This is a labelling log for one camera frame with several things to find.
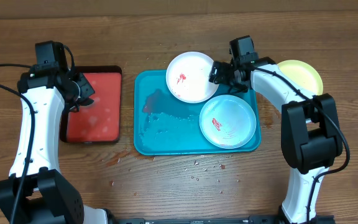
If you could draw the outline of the white plate with red stain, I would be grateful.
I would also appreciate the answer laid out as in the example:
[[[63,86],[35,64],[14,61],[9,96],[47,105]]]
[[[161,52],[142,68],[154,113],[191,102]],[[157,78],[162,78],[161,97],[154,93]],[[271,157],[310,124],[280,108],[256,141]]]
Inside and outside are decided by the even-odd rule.
[[[171,94],[185,103],[201,103],[211,98],[219,85],[209,81],[214,60],[201,52],[176,56],[166,70],[166,84]]]

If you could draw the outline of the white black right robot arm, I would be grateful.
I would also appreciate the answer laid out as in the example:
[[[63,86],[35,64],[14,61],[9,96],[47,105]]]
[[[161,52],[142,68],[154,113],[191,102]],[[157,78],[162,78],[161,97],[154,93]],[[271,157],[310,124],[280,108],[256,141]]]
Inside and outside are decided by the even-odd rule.
[[[291,169],[275,223],[334,223],[333,217],[319,216],[315,209],[324,176],[335,172],[335,158],[347,150],[333,97],[302,88],[268,57],[242,64],[215,61],[209,80],[239,91],[254,90],[281,114],[281,149]]]

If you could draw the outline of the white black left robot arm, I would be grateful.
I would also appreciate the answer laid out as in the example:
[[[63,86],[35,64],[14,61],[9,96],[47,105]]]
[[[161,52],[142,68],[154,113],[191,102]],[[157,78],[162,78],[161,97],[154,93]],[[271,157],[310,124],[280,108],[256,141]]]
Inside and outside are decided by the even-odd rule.
[[[84,205],[58,163],[62,114],[89,102],[91,85],[57,62],[28,69],[14,91],[22,103],[22,124],[9,177],[0,180],[1,211],[10,223],[115,223],[109,210]]]

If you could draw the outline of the dark green sponge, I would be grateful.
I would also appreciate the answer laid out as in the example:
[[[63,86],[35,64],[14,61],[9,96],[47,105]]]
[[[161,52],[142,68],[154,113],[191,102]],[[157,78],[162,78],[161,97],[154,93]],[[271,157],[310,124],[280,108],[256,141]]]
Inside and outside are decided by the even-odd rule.
[[[91,98],[84,98],[78,102],[79,106],[89,106],[94,103],[94,100]]]

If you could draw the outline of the yellow-green plate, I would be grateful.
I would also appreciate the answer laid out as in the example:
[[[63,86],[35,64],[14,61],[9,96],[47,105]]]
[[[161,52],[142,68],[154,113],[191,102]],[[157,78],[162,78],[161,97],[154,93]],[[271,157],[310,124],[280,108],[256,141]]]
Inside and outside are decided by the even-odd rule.
[[[277,65],[284,75],[299,86],[316,95],[323,94],[323,81],[319,73],[311,65],[300,60],[285,60]]]

